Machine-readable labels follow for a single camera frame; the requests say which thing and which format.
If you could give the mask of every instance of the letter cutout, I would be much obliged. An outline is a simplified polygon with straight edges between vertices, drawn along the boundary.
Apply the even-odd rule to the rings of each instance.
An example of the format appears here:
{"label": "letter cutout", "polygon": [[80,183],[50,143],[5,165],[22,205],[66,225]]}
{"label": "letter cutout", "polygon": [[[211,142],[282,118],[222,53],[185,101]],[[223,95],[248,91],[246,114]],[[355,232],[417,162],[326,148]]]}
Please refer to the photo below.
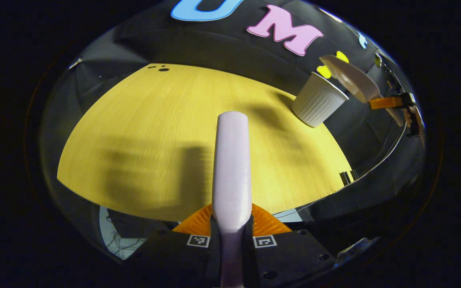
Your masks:
{"label": "letter cutout", "polygon": [[294,36],[292,40],[284,42],[284,47],[300,56],[305,55],[305,50],[316,38],[323,36],[321,31],[309,24],[293,27],[291,13],[288,11],[274,5],[267,7],[269,11],[261,21],[247,28],[253,35],[269,37],[268,30],[274,26],[273,40],[279,42]]}
{"label": "letter cutout", "polygon": [[225,0],[218,9],[199,11],[197,6],[202,0],[181,0],[170,12],[170,16],[183,21],[214,21],[225,18],[234,12],[243,0]]}
{"label": "letter cutout", "polygon": [[362,48],[366,49],[366,44],[367,44],[366,37],[362,36],[362,34],[360,34],[358,32],[357,32],[357,34],[359,35],[360,46],[362,46]]}

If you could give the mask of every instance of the blue letter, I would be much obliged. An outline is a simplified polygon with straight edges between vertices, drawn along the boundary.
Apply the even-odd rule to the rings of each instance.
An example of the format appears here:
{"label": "blue letter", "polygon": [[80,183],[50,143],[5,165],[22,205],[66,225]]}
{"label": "blue letter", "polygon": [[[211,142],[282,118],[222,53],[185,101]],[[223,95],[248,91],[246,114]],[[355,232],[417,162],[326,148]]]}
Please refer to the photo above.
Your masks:
{"label": "blue letter", "polygon": [[197,6],[202,0],[181,0],[172,9],[170,16],[183,21],[214,21],[225,18],[234,12],[243,0],[225,0],[214,11],[199,11]]}
{"label": "blue letter", "polygon": [[360,46],[362,46],[362,48],[366,49],[366,44],[367,44],[366,37],[362,36],[362,34],[360,34],[358,32],[357,32],[357,34],[359,35]]}

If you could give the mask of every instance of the screw hole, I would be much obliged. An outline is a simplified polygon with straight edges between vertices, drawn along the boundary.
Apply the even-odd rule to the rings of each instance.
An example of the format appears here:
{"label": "screw hole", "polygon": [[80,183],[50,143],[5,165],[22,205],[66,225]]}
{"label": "screw hole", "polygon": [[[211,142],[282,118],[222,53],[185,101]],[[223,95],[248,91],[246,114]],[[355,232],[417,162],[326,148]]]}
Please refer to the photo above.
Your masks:
{"label": "screw hole", "polygon": [[278,275],[277,272],[275,272],[275,271],[270,271],[270,272],[264,273],[264,274],[263,274],[263,278],[266,279],[266,280],[271,280],[271,279],[275,278],[277,275]]}

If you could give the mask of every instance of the black background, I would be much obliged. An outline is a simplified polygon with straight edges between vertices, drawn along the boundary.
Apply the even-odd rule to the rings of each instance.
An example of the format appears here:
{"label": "black background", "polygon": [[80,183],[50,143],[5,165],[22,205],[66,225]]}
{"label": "black background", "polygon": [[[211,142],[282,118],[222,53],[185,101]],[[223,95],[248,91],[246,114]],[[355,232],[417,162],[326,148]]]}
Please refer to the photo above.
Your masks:
{"label": "black background", "polygon": [[[116,264],[33,195],[22,133],[33,89],[75,39],[97,35],[147,1],[0,1],[0,287],[129,286]],[[461,2],[322,0],[397,60],[440,121],[444,165],[430,203],[390,250],[339,287],[461,287]]]}

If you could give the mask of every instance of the white cup rim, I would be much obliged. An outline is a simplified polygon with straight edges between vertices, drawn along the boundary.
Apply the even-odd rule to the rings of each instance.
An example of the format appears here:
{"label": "white cup rim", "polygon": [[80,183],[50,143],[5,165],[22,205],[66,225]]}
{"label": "white cup rim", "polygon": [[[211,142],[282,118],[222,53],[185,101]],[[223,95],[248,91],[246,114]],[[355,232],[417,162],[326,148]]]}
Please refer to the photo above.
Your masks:
{"label": "white cup rim", "polygon": [[316,75],[317,77],[319,77],[321,80],[324,80],[325,82],[327,82],[327,84],[331,85],[331,87],[333,87],[333,89],[339,91],[339,95],[344,99],[344,101],[346,100],[350,100],[350,98],[348,96],[346,96],[346,94],[344,94],[339,88],[335,87],[334,84],[332,84],[330,81],[326,80],[324,77],[322,77],[321,75],[319,75],[318,73],[315,73],[314,71],[311,72],[312,75]]}

